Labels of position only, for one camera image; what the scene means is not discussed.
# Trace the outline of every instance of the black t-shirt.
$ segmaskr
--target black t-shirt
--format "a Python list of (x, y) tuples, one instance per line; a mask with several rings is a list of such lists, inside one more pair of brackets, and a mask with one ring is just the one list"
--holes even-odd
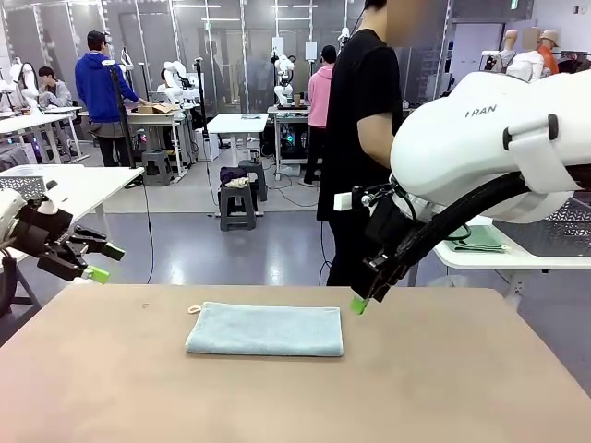
[(347, 42), (332, 71), (327, 145), (322, 153), (318, 220), (333, 214), (334, 195), (354, 186), (388, 183), (390, 171), (362, 149), (357, 122), (392, 113), (392, 133), (403, 121), (398, 59), (373, 30), (360, 30)]

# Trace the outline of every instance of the blue jacket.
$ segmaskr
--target blue jacket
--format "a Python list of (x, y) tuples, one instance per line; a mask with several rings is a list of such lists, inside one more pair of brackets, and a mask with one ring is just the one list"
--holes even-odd
[[(76, 90), (89, 110), (89, 118), (95, 123), (119, 121), (119, 110), (111, 74), (103, 60), (109, 57), (100, 53), (85, 53), (76, 63)], [(126, 99), (137, 102), (138, 96), (127, 85), (119, 65), (115, 64), (119, 76), (119, 89)]]

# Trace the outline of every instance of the black cap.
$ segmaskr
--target black cap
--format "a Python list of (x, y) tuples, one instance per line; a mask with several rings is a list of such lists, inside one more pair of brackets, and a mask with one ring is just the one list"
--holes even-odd
[(101, 43), (109, 44), (107, 41), (107, 35), (109, 34), (106, 32), (100, 32), (99, 30), (92, 30), (89, 32), (89, 35), (86, 37), (89, 48), (100, 47)]
[(327, 44), (322, 48), (322, 59), (327, 63), (334, 63), (336, 61), (336, 49), (331, 44)]

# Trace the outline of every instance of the person in blue jacket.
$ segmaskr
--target person in blue jacket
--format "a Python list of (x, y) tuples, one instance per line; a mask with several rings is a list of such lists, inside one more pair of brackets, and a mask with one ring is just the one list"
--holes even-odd
[[(76, 63), (76, 89), (78, 96), (89, 110), (90, 132), (99, 141), (103, 164), (107, 167), (128, 167), (130, 159), (127, 155), (123, 128), (119, 121), (115, 88), (109, 70), (103, 66), (103, 61), (109, 60), (106, 35), (97, 30), (89, 32), (87, 40), (90, 51)], [(115, 68), (119, 76), (121, 95), (132, 102), (150, 104), (138, 97), (127, 85), (118, 64), (115, 64)], [(113, 158), (113, 146), (115, 146), (117, 160)]]

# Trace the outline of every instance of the person in pink hoodie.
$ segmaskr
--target person in pink hoodie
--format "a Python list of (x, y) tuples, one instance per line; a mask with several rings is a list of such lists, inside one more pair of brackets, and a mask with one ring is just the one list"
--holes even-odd
[(308, 161), (306, 175), (299, 181), (303, 186), (314, 186), (314, 173), (318, 167), (318, 158), (322, 155), (326, 143), (326, 116), (329, 112), (332, 68), (336, 62), (336, 49), (331, 45), (324, 46), (321, 55), (322, 67), (312, 76), (308, 84), (308, 99), (310, 101)]

